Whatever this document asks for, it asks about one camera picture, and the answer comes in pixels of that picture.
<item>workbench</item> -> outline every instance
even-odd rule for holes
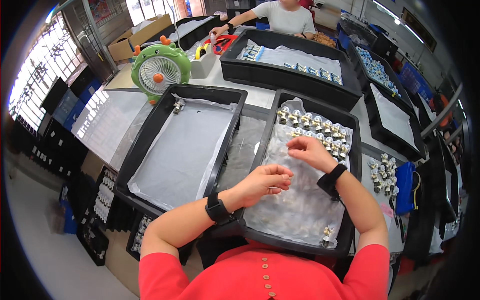
[[[109,84],[92,96],[72,128],[72,133],[90,151],[116,171],[120,170],[130,146],[152,110],[146,95],[136,88],[132,82],[131,67],[131,63],[124,65]],[[270,109],[275,96],[274,90],[225,81],[219,56],[216,57],[214,66],[207,78],[190,79],[189,84],[245,90],[248,92],[246,104],[266,109]],[[389,157],[396,158],[398,166],[406,162],[407,159],[397,151],[372,138],[363,97],[359,99],[351,114],[359,119],[362,145],[361,167],[362,170],[365,170],[362,172],[362,183],[366,186],[372,181],[370,170],[366,164],[368,156],[380,159],[380,154],[387,153]],[[379,204],[385,202],[388,205],[387,197],[377,197],[377,201]],[[358,243],[357,231],[354,242]],[[389,230],[389,245],[391,253],[403,251],[404,244],[401,242],[400,230],[393,220]],[[350,254],[354,254],[353,245]]]

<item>hand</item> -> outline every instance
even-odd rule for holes
[[[228,211],[255,205],[263,195],[274,195],[287,191],[291,184],[292,171],[280,165],[258,166],[244,180],[224,191],[221,198]]]
[[[219,36],[221,36],[227,30],[228,30],[228,25],[225,24],[222,27],[212,28],[212,30],[210,31],[209,34],[211,35],[213,33],[215,35],[215,39],[217,39]]]
[[[310,166],[329,174],[338,163],[315,138],[299,136],[287,143],[288,155],[303,160]]]

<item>pink sticky note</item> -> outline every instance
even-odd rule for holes
[[[384,214],[386,214],[387,216],[393,218],[393,209],[391,209],[390,207],[388,207],[385,203],[380,204],[380,209],[382,210],[382,212],[383,212]]]

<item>black wrist strap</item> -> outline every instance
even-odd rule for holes
[[[213,192],[207,198],[205,210],[212,221],[217,224],[224,224],[229,221],[231,215],[223,205],[223,201],[218,199],[218,193]]]
[[[325,174],[323,175],[318,181],[317,185],[324,190],[327,194],[332,197],[333,201],[340,201],[340,195],[336,191],[335,184],[336,180],[342,173],[347,170],[347,167],[345,167],[342,164],[338,164],[335,169],[333,169],[330,174]]]

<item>poster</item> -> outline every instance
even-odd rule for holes
[[[88,0],[95,23],[111,15],[106,0]]]

